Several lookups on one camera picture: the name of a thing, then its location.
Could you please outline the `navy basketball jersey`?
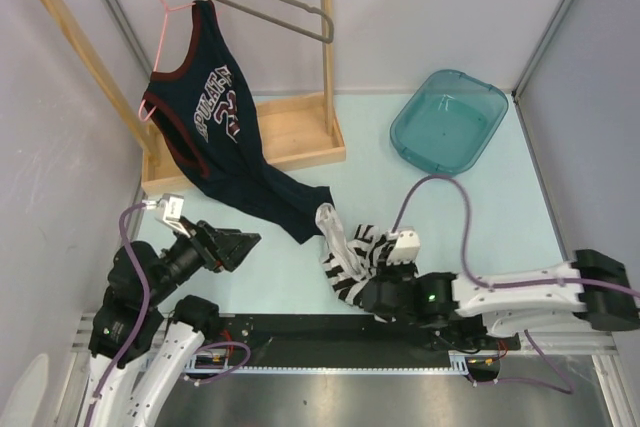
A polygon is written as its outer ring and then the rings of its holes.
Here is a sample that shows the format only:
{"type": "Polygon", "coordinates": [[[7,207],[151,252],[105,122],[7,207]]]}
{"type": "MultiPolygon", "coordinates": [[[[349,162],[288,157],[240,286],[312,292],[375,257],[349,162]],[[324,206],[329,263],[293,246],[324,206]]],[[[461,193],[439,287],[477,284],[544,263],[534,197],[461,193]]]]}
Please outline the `navy basketball jersey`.
{"type": "Polygon", "coordinates": [[[316,211],[333,201],[331,192],[302,184],[266,161],[256,105],[214,4],[195,1],[191,17],[183,64],[152,73],[144,107],[175,164],[203,194],[277,224],[303,244],[319,235],[316,211]]]}

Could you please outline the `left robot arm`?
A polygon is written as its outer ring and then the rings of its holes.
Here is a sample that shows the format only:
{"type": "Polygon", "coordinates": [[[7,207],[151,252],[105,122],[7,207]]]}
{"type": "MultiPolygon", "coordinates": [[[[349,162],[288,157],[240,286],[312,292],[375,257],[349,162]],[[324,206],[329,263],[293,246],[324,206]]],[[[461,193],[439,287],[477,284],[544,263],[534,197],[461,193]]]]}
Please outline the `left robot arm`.
{"type": "Polygon", "coordinates": [[[191,357],[213,345],[229,362],[241,343],[224,331],[217,304],[188,295],[169,317],[159,305],[201,269],[235,271],[258,245],[258,233],[214,228],[186,218],[167,249],[145,241],[115,254],[89,340],[85,426],[152,426],[191,357]]]}

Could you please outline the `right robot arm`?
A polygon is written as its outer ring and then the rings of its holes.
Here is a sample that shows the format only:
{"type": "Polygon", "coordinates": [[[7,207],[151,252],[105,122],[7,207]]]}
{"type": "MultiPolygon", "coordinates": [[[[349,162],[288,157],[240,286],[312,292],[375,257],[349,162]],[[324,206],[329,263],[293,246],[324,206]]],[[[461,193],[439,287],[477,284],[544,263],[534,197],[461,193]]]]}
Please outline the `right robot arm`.
{"type": "Polygon", "coordinates": [[[451,272],[417,276],[412,263],[390,266],[367,282],[360,305],[384,321],[451,329],[469,346],[484,348],[544,326],[583,322],[594,331],[634,331],[638,299],[623,263],[582,249],[546,269],[476,279],[451,272]]]}

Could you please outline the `black white striped tank top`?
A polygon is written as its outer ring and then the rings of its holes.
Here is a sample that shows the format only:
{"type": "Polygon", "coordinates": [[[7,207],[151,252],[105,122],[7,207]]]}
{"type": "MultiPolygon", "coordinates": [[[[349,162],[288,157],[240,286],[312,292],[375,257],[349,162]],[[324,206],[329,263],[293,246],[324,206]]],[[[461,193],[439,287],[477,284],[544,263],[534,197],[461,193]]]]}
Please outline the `black white striped tank top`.
{"type": "Polygon", "coordinates": [[[318,207],[315,222],[325,238],[321,266],[333,292],[342,302],[363,309],[364,289],[377,276],[384,252],[392,249],[398,235],[382,232],[375,225],[359,224],[354,237],[348,240],[330,203],[318,207]]]}

